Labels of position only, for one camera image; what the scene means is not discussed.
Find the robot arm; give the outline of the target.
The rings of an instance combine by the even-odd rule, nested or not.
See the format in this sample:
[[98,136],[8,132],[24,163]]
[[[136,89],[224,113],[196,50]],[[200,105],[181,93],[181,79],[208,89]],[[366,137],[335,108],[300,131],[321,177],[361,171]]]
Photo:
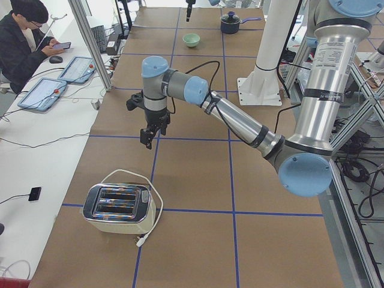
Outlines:
[[[190,21],[190,17],[193,10],[193,5],[196,3],[196,0],[186,0],[187,3],[187,12],[186,12],[186,21]],[[210,6],[216,6],[220,3],[220,0],[208,0]]]
[[324,192],[332,180],[329,137],[344,97],[351,65],[366,39],[382,1],[311,1],[307,43],[316,52],[301,101],[299,118],[289,138],[275,134],[218,93],[206,80],[171,69],[160,56],[142,62],[142,106],[147,127],[140,141],[151,146],[169,123],[169,97],[195,104],[225,123],[244,143],[272,164],[281,184],[303,197]]

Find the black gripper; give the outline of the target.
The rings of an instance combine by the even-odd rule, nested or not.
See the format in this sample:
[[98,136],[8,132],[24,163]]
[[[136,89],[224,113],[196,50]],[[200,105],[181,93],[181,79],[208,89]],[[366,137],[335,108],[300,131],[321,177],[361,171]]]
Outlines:
[[152,141],[160,130],[161,135],[166,135],[167,126],[170,124],[170,112],[167,108],[162,110],[145,110],[147,128],[140,130],[140,142],[147,149],[152,149]]
[[186,21],[189,22],[191,17],[191,12],[192,12],[192,4],[195,4],[195,0],[186,0],[186,3],[188,3]]

